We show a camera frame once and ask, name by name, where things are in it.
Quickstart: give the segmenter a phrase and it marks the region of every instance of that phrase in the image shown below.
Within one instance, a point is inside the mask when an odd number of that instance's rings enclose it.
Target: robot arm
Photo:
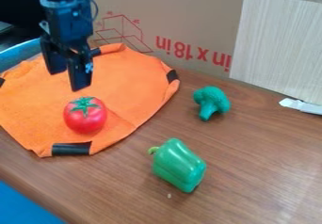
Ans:
[[[100,54],[99,49],[90,51],[88,45],[93,33],[90,1],[40,0],[46,14],[46,21],[40,23],[44,30],[40,45],[48,72],[68,69],[73,91],[90,85],[92,57]]]

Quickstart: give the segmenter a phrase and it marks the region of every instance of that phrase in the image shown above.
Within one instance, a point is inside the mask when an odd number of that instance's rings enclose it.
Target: green bell pepper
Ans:
[[[192,192],[206,170],[205,162],[177,138],[150,148],[149,154],[153,154],[153,173],[184,192]]]

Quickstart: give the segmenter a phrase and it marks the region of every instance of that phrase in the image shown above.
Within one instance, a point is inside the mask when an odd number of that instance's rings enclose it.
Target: wooden table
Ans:
[[[91,157],[40,159],[1,130],[0,177],[71,223],[321,223],[322,119],[280,107],[280,94],[179,75],[180,90],[151,120]],[[191,99],[205,85],[233,103],[209,122]],[[152,175],[147,150],[170,137],[207,163],[193,194]]]

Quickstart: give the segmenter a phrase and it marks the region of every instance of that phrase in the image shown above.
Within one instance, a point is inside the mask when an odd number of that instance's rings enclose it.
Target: wooden panel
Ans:
[[[322,104],[322,5],[244,0],[233,79]]]
[[[280,107],[280,94],[178,73],[169,103],[91,157],[40,159],[0,130],[0,178],[71,223],[321,223],[321,119]],[[225,90],[233,108],[202,122],[191,94],[206,85]],[[170,137],[207,163],[192,194],[151,173],[147,150]]]

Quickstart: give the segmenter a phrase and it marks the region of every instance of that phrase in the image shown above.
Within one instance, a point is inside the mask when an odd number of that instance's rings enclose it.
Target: plastic toy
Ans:
[[[206,170],[205,162],[177,138],[150,148],[149,154],[153,154],[153,173],[187,193],[201,182]]]
[[[64,109],[64,120],[67,126],[80,134],[101,129],[105,124],[106,116],[104,103],[93,97],[82,97],[71,101]]]
[[[208,121],[215,112],[228,112],[231,107],[225,93],[216,87],[207,86],[197,89],[193,93],[193,99],[200,105],[199,117],[203,121]]]

